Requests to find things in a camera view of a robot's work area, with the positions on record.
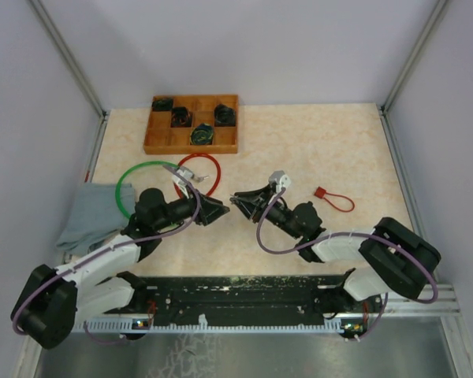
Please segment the red cable lock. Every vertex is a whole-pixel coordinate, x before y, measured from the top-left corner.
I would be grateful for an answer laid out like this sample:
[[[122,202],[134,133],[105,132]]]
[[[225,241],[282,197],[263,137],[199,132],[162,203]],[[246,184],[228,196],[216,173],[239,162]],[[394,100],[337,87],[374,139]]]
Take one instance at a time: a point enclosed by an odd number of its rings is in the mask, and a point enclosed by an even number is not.
[[[218,188],[218,185],[220,184],[220,180],[221,180],[221,177],[222,177],[222,168],[221,168],[218,160],[215,157],[213,157],[209,154],[189,154],[189,155],[183,157],[179,161],[179,165],[184,165],[184,163],[186,163],[187,161],[190,161],[194,158],[206,158],[206,159],[212,161],[215,165],[216,172],[217,172],[215,181],[214,181],[212,187],[210,188],[210,190],[205,194],[206,196],[210,197],[216,191],[216,189]],[[177,196],[179,198],[182,198],[183,195],[182,195],[180,189],[175,184],[174,184],[174,189],[177,193]]]

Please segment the green cable lock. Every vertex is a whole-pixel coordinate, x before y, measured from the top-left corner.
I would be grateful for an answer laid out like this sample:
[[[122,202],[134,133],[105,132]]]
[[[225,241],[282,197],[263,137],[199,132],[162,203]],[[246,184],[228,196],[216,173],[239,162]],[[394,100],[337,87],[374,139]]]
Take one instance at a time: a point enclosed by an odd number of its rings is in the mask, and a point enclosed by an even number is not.
[[[178,168],[178,165],[168,161],[145,161],[127,169],[118,179],[114,191],[114,200],[117,210],[122,215],[122,220],[120,221],[121,228],[124,228],[128,224],[134,211],[136,201],[135,188],[130,183],[126,183],[125,180],[137,170],[153,166],[168,166],[173,169]]]

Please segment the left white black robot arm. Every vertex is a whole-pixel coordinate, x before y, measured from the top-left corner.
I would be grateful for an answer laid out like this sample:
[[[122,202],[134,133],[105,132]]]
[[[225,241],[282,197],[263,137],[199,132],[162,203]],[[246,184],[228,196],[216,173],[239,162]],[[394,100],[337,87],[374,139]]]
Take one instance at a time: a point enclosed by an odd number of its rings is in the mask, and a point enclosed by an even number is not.
[[[10,315],[13,330],[49,350],[74,326],[100,314],[143,310],[147,285],[128,267],[151,255],[165,237],[190,224],[207,226],[228,212],[222,201],[197,190],[167,202],[159,189],[146,189],[128,225],[107,244],[75,262],[56,268],[40,265],[31,272]]]

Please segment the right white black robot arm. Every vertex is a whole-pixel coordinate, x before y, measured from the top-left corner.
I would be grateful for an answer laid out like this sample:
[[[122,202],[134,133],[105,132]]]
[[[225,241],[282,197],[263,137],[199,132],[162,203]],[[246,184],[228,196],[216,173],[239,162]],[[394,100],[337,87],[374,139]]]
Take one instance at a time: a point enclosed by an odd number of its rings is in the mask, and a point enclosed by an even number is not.
[[[247,192],[237,192],[230,202],[257,225],[260,248],[273,255],[298,253],[305,261],[327,263],[355,261],[365,263],[348,273],[336,293],[337,304],[352,312],[374,295],[394,292],[421,304],[438,300],[438,285],[433,277],[441,261],[440,252],[392,217],[383,217],[369,231],[329,232],[311,202],[289,208],[282,197],[283,187],[268,184]],[[265,245],[262,230],[270,222],[298,244],[286,250]]]

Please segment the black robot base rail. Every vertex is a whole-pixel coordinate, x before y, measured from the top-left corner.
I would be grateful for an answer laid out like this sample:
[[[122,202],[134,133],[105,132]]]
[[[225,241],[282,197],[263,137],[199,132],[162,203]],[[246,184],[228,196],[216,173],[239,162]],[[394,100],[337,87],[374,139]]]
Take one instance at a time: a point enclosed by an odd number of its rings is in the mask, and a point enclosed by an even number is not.
[[[335,276],[147,277],[142,298],[74,327],[122,333],[314,333],[362,335],[383,299],[356,301]]]

